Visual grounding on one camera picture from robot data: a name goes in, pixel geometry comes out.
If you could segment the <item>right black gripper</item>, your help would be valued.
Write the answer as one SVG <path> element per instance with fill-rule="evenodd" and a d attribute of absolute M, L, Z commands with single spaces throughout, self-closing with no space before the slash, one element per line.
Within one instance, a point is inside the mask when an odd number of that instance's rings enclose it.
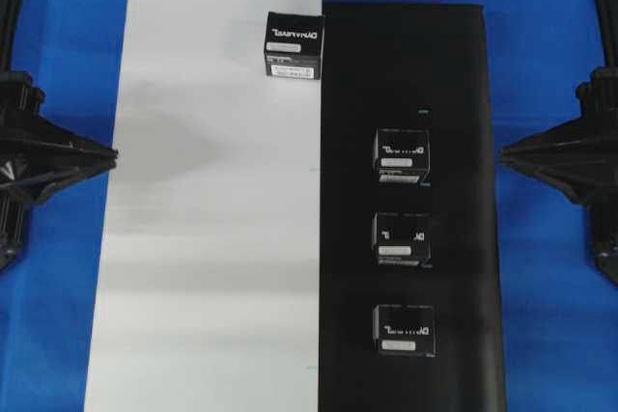
<path fill-rule="evenodd" d="M 551 172 L 569 187 L 576 204 L 592 205 L 617 194 L 617 68 L 597 68 L 576 87 L 580 116 L 548 132 Z M 544 141 L 524 138 L 504 146 L 499 161 L 545 182 L 543 166 L 517 157 L 542 153 Z"/>

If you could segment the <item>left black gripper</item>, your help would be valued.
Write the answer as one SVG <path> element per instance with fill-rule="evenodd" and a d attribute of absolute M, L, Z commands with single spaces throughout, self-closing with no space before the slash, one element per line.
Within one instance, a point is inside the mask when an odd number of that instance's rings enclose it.
<path fill-rule="evenodd" d="M 88 137 L 72 137 L 46 120 L 41 115 L 44 100 L 30 74 L 1 74 L 1 194 L 24 208 L 45 203 L 74 179 L 91 179 L 117 167 L 117 150 Z M 103 158 L 77 165 L 72 148 Z"/>

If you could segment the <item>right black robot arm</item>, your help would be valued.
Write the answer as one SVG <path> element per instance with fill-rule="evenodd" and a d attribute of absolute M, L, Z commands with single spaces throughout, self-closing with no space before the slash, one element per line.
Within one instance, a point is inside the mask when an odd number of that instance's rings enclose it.
<path fill-rule="evenodd" d="M 617 0 L 595 0 L 604 65 L 576 87 L 580 116 L 500 151 L 500 162 L 587 208 L 596 268 L 617 282 Z"/>

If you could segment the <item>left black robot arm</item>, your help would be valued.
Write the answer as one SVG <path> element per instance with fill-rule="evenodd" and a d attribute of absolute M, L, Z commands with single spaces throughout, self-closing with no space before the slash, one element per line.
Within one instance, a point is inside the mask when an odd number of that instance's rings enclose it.
<path fill-rule="evenodd" d="M 119 152 L 41 115 L 45 93 L 10 70 L 23 0 L 1 0 L 1 267 L 17 258 L 28 211 L 117 166 Z"/>

